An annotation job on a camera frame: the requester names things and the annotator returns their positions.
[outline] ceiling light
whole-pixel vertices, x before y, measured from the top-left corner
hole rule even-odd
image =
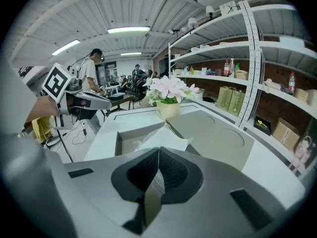
[[[133,52],[133,53],[122,53],[122,56],[131,56],[131,55],[140,55],[142,52]]]
[[[113,29],[108,29],[108,32],[110,34],[113,33],[121,33],[121,32],[149,32],[150,27],[145,26],[145,27],[121,27],[121,28],[113,28]]]
[[[59,50],[56,50],[52,55],[53,55],[53,56],[56,56],[56,55],[58,55],[60,52],[63,52],[64,50],[67,50],[68,48],[70,48],[70,47],[72,47],[72,46],[74,46],[74,45],[76,45],[76,44],[78,44],[78,43],[80,43],[80,41],[78,41],[78,40],[72,41],[71,43],[68,43],[68,44],[65,45],[64,47],[61,47]]]

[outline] white table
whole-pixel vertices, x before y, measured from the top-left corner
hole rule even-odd
[[[181,104],[181,114],[197,110],[203,110],[229,125],[235,126],[197,103]],[[162,120],[156,114],[156,108],[112,113],[96,135],[85,161],[113,157],[118,132],[131,131],[161,122]],[[287,166],[260,142],[254,140],[242,173],[271,192],[288,209],[304,197],[305,188]]]

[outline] white box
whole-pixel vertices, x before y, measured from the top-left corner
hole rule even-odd
[[[314,109],[317,109],[317,90],[306,90],[308,92],[307,104]]]
[[[225,16],[230,12],[238,10],[235,1],[227,2],[223,5],[220,5],[221,16]]]

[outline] yellow cloth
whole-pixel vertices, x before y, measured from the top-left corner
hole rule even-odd
[[[40,139],[42,142],[47,141],[52,136],[50,118],[51,117],[42,117],[32,121],[36,138]]]

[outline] white t-shirt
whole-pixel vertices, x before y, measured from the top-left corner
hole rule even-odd
[[[90,91],[90,85],[88,84],[87,78],[93,78],[96,83],[97,75],[95,63],[91,59],[87,59],[84,60],[80,66],[78,67],[78,69],[80,69],[78,78],[83,81],[83,90]]]

